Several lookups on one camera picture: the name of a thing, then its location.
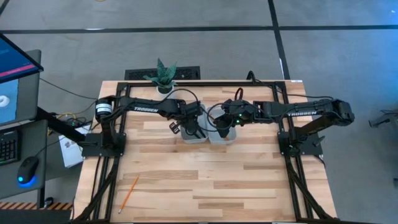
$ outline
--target wooden table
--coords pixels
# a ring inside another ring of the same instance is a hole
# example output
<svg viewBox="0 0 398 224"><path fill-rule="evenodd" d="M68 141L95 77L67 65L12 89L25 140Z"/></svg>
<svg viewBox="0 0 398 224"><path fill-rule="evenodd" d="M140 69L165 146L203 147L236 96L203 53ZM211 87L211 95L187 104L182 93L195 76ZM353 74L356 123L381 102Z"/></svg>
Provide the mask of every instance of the wooden table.
<svg viewBox="0 0 398 224"><path fill-rule="evenodd" d="M99 96L114 95L117 84L114 81L103 82ZM286 85L287 93L305 94L302 82L286 81ZM237 87L188 89L208 107L233 98ZM250 86L243 89L245 100L273 101L270 88ZM176 93L177 98L187 102L194 100L185 91ZM160 99L153 87L134 87L131 96ZM290 103L306 100L302 97L289 97ZM311 117L294 118L294 124L302 126L310 120ZM171 132L170 123L157 114L128 112L127 144L119 165L111 222L295 220L285 162L277 142L276 124L237 127L238 137L232 145L217 146L209 142L184 144L179 134ZM75 217L90 202L97 160L89 158L83 163L75 198ZM325 211L335 217L323 164L313 156L302 156L302 160L309 191ZM123 212L118 214L119 207L138 174L140 179ZM107 196L106 192L100 218L104 215ZM304 217L305 209L299 190L298 197Z"/></svg>

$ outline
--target monitor screen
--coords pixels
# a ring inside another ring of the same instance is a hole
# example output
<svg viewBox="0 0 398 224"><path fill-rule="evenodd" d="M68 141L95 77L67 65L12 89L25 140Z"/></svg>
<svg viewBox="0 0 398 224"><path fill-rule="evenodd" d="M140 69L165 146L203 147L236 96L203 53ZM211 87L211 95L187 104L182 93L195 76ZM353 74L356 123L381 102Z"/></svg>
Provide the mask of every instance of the monitor screen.
<svg viewBox="0 0 398 224"><path fill-rule="evenodd" d="M43 67L0 34L0 83L35 74L42 70Z"/></svg>

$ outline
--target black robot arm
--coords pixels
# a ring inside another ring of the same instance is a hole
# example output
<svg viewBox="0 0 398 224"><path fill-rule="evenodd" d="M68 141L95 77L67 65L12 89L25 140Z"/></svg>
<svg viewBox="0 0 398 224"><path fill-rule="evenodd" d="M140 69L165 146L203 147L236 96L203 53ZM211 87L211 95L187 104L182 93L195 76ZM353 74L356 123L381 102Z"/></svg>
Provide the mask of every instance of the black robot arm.
<svg viewBox="0 0 398 224"><path fill-rule="evenodd" d="M270 101L227 100L221 106L225 114L215 119L221 137L228 134L228 126L244 126L249 123L278 123L283 118L321 115L301 128L296 128L294 139L305 138L332 125L347 126L354 121L354 114L347 102L318 100L306 103L282 104Z"/></svg>
<svg viewBox="0 0 398 224"><path fill-rule="evenodd" d="M115 111L113 111L113 103L118 104ZM183 126L189 133L195 133L198 128L197 117L202 114L200 101L187 104L185 100L164 99L156 101L129 96L101 98L96 102L95 108L95 118L102 127L102 146L114 144L117 141L112 122L127 111L157 113L168 120L174 119L177 124L172 123L170 129L175 134L180 131L179 126Z"/></svg>

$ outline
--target pencil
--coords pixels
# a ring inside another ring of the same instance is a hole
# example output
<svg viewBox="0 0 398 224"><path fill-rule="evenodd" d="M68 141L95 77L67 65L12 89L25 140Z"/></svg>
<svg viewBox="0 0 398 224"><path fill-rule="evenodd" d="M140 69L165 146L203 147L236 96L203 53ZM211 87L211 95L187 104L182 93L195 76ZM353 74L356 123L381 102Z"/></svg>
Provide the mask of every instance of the pencil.
<svg viewBox="0 0 398 224"><path fill-rule="evenodd" d="M118 212L119 214L122 212L122 210L123 210L123 208L124 208L124 206L125 206L127 200L129 199L130 194L131 194L131 192L132 192L134 186L135 186L136 183L137 183L138 177L139 177L139 174L138 174L138 176L136 177L134 183L132 183L129 193L128 193L128 194L126 195L126 197L124 198L124 201L123 201L123 203L122 203L122 206L120 206L120 209L119 209L119 212Z"/></svg>

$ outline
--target white paper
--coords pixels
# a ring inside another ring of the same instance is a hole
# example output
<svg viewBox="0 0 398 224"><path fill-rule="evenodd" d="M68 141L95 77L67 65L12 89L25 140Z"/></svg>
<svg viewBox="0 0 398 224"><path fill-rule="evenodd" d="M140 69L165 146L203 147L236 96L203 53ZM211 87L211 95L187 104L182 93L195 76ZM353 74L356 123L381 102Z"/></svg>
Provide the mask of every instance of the white paper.
<svg viewBox="0 0 398 224"><path fill-rule="evenodd" d="M88 130L90 130L90 125L77 128L76 131L87 134ZM62 157L63 157L63 164L66 168L72 167L76 164L83 162L83 158L81 156L82 148L78 146L74 141L65 138L65 136L59 136Z"/></svg>

